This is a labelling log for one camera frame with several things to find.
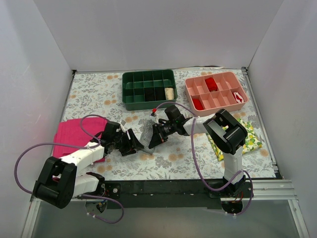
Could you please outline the grey striped boxer underwear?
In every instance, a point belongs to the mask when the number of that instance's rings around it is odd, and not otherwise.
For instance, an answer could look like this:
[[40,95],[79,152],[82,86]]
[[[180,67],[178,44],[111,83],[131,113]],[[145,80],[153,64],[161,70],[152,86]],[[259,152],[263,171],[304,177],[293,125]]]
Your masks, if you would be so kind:
[[143,145],[142,151],[148,154],[153,154],[155,148],[150,149],[149,145],[153,136],[153,125],[155,122],[151,119],[146,120],[145,124],[142,127],[142,134],[139,139],[139,142]]

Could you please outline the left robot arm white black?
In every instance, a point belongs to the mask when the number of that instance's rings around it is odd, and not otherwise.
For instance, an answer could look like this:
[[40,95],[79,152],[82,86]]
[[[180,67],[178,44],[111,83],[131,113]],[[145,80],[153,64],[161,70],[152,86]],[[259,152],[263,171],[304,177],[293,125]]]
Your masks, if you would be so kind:
[[103,131],[97,133],[84,149],[61,158],[49,157],[35,182],[32,194],[57,208],[64,208],[73,197],[83,194],[101,198],[107,192],[105,178],[94,172],[80,172],[104,158],[113,150],[122,156],[135,154],[144,146],[132,129],[109,121]]

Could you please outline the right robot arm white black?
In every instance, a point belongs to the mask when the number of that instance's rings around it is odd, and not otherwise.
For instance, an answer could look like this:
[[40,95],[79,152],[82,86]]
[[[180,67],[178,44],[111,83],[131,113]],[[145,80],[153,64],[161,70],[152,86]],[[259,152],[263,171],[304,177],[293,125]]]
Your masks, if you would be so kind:
[[[221,192],[230,197],[235,197],[242,191],[246,181],[242,166],[242,151],[248,133],[242,124],[236,120],[227,110],[221,109],[212,116],[186,118],[178,109],[179,104],[172,105],[164,110],[168,120],[158,119],[157,108],[151,113],[151,118],[156,119],[152,125],[152,136],[148,148],[153,149],[168,140],[168,136],[178,133],[191,137],[191,149],[197,173],[206,186],[212,192]],[[203,178],[196,159],[194,134],[208,134],[216,147],[220,149],[224,160],[224,174],[222,183],[218,188],[211,187]]]

